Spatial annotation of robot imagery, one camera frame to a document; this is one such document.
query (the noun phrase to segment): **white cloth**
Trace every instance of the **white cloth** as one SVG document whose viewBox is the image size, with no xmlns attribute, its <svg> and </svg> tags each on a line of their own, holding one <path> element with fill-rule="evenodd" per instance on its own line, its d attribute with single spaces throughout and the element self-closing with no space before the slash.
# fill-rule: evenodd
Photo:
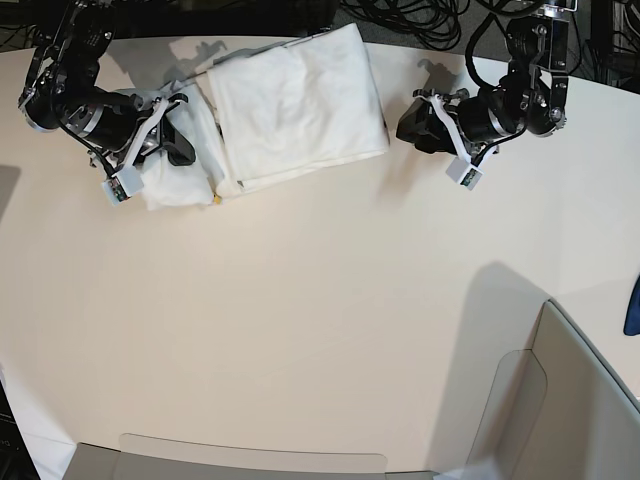
<svg viewBox="0 0 640 480">
<path fill-rule="evenodd" d="M 215 120 L 196 84 L 172 84 L 163 89 L 165 94 L 169 91 L 184 93 L 189 98 L 188 103 L 169 112 L 167 117 L 193 145 L 196 161 L 192 165 L 176 167 L 169 163 L 166 151 L 149 155 L 139 168 L 144 183 L 142 196 L 149 210 L 211 205 L 214 195 L 209 179 L 215 184 L 224 178 L 216 160 L 224 153 Z M 144 93 L 150 98 L 162 94 Z"/>
<path fill-rule="evenodd" d="M 354 24 L 231 58 L 208 75 L 226 150 L 217 159 L 227 173 L 216 189 L 223 198 L 389 148 Z"/>
</svg>

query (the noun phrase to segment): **folded towel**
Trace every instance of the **folded towel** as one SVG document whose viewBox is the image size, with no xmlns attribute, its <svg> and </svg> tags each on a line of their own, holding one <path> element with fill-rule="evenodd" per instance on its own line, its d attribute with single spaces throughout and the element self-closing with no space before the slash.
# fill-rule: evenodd
<svg viewBox="0 0 640 480">
<path fill-rule="evenodd" d="M 221 197 L 258 190 L 389 148 L 354 24 L 208 71 L 226 155 Z"/>
</svg>

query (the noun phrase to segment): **black cable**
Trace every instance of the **black cable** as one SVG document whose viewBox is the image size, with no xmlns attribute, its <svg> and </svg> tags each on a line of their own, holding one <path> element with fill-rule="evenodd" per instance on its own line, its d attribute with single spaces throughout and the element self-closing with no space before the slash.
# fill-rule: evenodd
<svg viewBox="0 0 640 480">
<path fill-rule="evenodd" d="M 496 5 L 496 8 L 502 8 L 507 3 L 509 3 L 509 1 L 510 0 L 500 0 Z M 501 31 L 503 30 L 502 24 L 500 24 L 500 22 L 498 21 L 498 17 L 494 13 L 490 13 L 489 15 L 486 16 L 486 18 L 478 26 L 478 28 L 476 28 L 476 30 L 471 34 L 471 37 L 469 38 L 469 42 L 467 43 L 467 47 L 464 50 L 465 64 L 467 67 L 467 72 L 469 72 L 469 76 L 471 77 L 471 80 L 473 80 L 473 82 L 476 85 L 478 85 L 480 88 L 485 88 L 489 90 L 493 90 L 496 87 L 491 85 L 488 82 L 485 82 L 482 78 L 480 78 L 480 75 L 478 74 L 478 71 L 476 70 L 476 66 L 473 62 L 473 52 L 476 48 L 476 45 L 478 44 L 478 41 L 480 40 L 480 38 L 482 38 L 482 36 L 489 29 L 489 27 L 491 26 L 491 23 L 493 22 L 496 22 L 496 24 L 498 24 Z"/>
<path fill-rule="evenodd" d="M 536 0 L 532 5 L 529 5 L 528 7 L 522 8 L 520 10 L 504 10 L 503 7 L 506 5 L 506 3 L 509 2 L 498 2 L 498 5 L 494 7 L 484 0 L 476 0 L 476 2 L 478 2 L 482 7 L 489 10 L 494 15 L 507 18 L 522 18 L 531 15 L 532 13 L 536 13 L 545 4 L 545 1 L 546 0 Z"/>
<path fill-rule="evenodd" d="M 18 28 L 17 30 L 15 30 L 15 31 L 11 30 L 11 31 L 13 31 L 13 33 L 12 33 L 11 35 L 9 35 L 9 38 L 7 38 L 4 42 L 2 42 L 2 43 L 0 44 L 0 48 L 4 47 L 5 45 L 9 45 L 9 42 L 10 42 L 11 40 L 13 40 L 13 37 L 15 37 L 18 33 L 20 33 L 20 30 L 22 30 L 22 29 L 23 29 L 23 28 L 25 28 L 25 27 L 26 27 L 26 25 L 22 25 L 21 27 L 19 27 L 19 28 Z"/>
<path fill-rule="evenodd" d="M 459 17 L 471 0 L 341 0 L 352 17 L 396 33 L 413 35 L 430 50 L 451 50 L 460 43 Z"/>
<path fill-rule="evenodd" d="M 98 161 L 102 164 L 102 167 L 104 168 L 104 173 L 107 175 L 108 178 L 111 178 L 113 176 L 113 174 L 115 173 L 113 165 L 111 165 L 111 163 L 109 163 L 109 161 L 106 158 L 104 158 L 104 155 L 102 155 L 102 153 L 100 153 L 100 151 L 96 147 L 91 145 L 84 138 L 81 138 L 78 135 L 76 135 L 74 132 L 72 132 L 64 124 L 64 122 L 62 122 L 62 120 L 60 120 L 60 117 L 58 116 L 58 113 L 57 113 L 57 111 L 55 109 L 55 103 L 54 103 L 54 95 L 55 95 L 55 86 L 56 86 L 56 78 L 57 78 L 57 76 L 58 76 L 58 72 L 57 72 L 57 69 L 56 69 L 56 71 L 53 74 L 52 80 L 51 80 L 51 89 L 49 90 L 49 109 L 53 113 L 53 118 L 55 118 L 56 123 L 62 129 L 63 132 L 65 132 L 71 138 L 73 138 L 77 142 L 80 142 L 82 145 L 87 147 L 96 156 L 96 158 L 98 159 Z"/>
<path fill-rule="evenodd" d="M 574 12 L 571 12 L 571 22 L 573 23 L 573 28 L 576 31 L 576 41 L 578 42 L 578 63 L 569 70 L 569 75 L 573 75 L 582 66 L 582 38 L 580 37 L 578 21 L 576 20 L 576 14 Z"/>
</svg>

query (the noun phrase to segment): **white table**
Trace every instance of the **white table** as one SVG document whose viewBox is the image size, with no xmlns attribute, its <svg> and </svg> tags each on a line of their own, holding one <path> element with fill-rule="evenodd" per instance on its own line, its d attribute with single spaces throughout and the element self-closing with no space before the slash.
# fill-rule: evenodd
<svg viewBox="0 0 640 480">
<path fill-rule="evenodd" d="M 172 55 L 201 71 L 272 41 L 115 42 L 99 85 L 159 86 L 179 75 Z M 475 91 L 460 56 L 369 53 L 392 136 L 429 62 Z M 446 471 L 549 296 L 640 393 L 640 340 L 622 335 L 640 97 L 572 79 L 567 127 L 506 144 L 471 193 L 444 174 L 449 156 L 393 139 L 383 157 L 221 207 L 148 213 L 140 198 L 108 205 L 82 147 L 27 126 L 30 57 L 0 55 L 0 163 L 21 169 L 0 222 L 0 363 L 28 441 L 118 448 L 135 433 Z M 506 72 L 477 63 L 490 81 Z"/>
</svg>

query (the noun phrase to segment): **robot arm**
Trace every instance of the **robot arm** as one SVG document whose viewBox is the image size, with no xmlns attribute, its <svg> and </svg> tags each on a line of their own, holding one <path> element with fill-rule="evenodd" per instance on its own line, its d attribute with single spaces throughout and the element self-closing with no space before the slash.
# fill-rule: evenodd
<svg viewBox="0 0 640 480">
<path fill-rule="evenodd" d="M 134 165 L 164 149 L 176 166 L 195 161 L 193 146 L 166 114 L 188 99 L 175 95 L 145 102 L 138 95 L 96 86 L 99 58 L 111 43 L 116 5 L 111 0 L 70 0 L 48 45 L 36 49 L 18 100 L 38 131 L 58 128 L 89 149 L 105 171 L 103 187 L 114 204 L 142 189 Z"/>
<path fill-rule="evenodd" d="M 502 0 L 495 8 L 508 2 Z M 489 14 L 465 52 L 478 95 L 470 98 L 466 90 L 452 95 L 416 90 L 417 108 L 400 119 L 396 136 L 426 153 L 456 155 L 447 174 L 473 189 L 482 176 L 480 164 L 496 153 L 500 144 L 526 131 L 545 137 L 562 128 L 569 85 L 569 23 L 561 18 L 566 10 L 575 10 L 575 0 L 573 7 L 565 0 L 547 0 L 534 14 L 509 22 L 504 34 L 511 61 L 496 86 L 480 78 L 473 64 L 475 45 L 491 23 L 497 23 L 496 15 Z M 542 72 L 550 74 L 550 85 L 542 80 Z"/>
</svg>

